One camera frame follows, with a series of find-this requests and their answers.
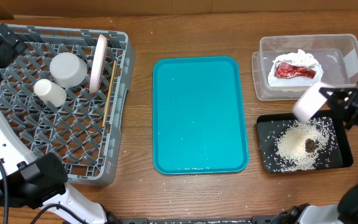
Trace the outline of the white round plate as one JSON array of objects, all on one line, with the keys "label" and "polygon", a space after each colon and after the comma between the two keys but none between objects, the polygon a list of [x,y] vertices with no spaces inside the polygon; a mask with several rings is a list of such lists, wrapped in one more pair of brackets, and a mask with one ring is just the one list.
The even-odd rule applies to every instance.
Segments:
[{"label": "white round plate", "polygon": [[104,63],[106,61],[108,41],[104,35],[99,35],[98,42],[94,53],[93,63],[91,67],[91,75],[89,80],[89,92],[96,93],[101,84],[101,77],[104,72]]}]

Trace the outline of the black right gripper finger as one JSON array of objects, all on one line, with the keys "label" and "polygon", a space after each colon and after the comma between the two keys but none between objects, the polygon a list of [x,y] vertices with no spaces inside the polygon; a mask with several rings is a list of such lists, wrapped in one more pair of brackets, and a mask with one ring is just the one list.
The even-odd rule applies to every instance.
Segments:
[{"label": "black right gripper finger", "polygon": [[324,93],[326,104],[331,109],[343,109],[346,105],[345,96],[339,93]]},{"label": "black right gripper finger", "polygon": [[331,88],[321,87],[319,92],[323,96],[351,96],[357,91],[357,88]]}]

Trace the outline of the red foil snack wrapper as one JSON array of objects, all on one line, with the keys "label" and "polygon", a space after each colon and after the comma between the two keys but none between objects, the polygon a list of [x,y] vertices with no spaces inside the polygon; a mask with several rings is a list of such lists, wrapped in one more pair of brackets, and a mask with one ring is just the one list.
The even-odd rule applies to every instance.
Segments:
[{"label": "red foil snack wrapper", "polygon": [[299,67],[290,65],[286,62],[278,63],[275,69],[275,77],[277,78],[284,78],[284,79],[291,79],[295,77],[306,77],[313,79],[316,75],[316,72],[307,67]]}]

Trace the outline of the pink bowl with leftovers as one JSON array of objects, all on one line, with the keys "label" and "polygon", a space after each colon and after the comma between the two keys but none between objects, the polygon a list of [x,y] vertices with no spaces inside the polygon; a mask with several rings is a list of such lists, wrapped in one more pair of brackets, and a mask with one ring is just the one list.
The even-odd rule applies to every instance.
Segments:
[{"label": "pink bowl with leftovers", "polygon": [[331,88],[331,86],[321,82],[314,83],[294,104],[292,113],[301,123],[311,119],[327,101],[327,98],[319,92],[320,88]]}]

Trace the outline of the grey-green bowl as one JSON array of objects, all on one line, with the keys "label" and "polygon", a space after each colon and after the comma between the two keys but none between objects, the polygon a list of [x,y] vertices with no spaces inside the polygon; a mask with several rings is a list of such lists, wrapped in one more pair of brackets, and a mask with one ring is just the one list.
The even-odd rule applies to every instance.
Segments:
[{"label": "grey-green bowl", "polygon": [[63,88],[79,85],[87,74],[85,62],[69,52],[56,55],[50,62],[49,69],[53,81]]}]

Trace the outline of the large white napkin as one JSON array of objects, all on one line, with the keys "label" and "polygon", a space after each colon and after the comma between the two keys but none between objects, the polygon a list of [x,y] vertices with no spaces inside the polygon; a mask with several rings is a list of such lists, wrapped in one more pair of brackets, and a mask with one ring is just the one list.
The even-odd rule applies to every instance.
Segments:
[{"label": "large white napkin", "polygon": [[[316,72],[313,79],[306,77],[295,77],[291,79],[275,77],[275,69],[280,62],[286,62],[290,65],[307,67]],[[324,71],[321,64],[314,58],[311,53],[306,53],[304,50],[298,49],[297,52],[288,54],[281,54],[273,61],[273,65],[267,76],[267,83],[271,87],[294,87],[294,86],[310,86],[316,82],[320,82]]]}]

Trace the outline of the white paper cup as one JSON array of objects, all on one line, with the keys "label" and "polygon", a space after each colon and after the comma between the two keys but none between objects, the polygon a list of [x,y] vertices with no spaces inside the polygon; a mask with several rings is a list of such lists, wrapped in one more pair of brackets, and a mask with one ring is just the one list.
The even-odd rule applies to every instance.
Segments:
[{"label": "white paper cup", "polygon": [[40,79],[34,85],[34,93],[44,102],[60,107],[67,99],[66,91],[48,79]]}]

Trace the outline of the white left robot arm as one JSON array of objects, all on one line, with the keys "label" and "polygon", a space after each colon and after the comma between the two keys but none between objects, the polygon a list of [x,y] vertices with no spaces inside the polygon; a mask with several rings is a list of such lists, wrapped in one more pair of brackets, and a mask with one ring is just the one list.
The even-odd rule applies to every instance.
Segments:
[{"label": "white left robot arm", "polygon": [[[31,88],[51,77],[53,57],[73,53],[89,65],[99,36],[108,41],[102,89],[92,95],[84,77],[65,89],[61,106],[36,99]],[[0,207],[50,210],[68,223],[117,222],[74,184],[114,180],[134,57],[123,32],[0,24]]]}]

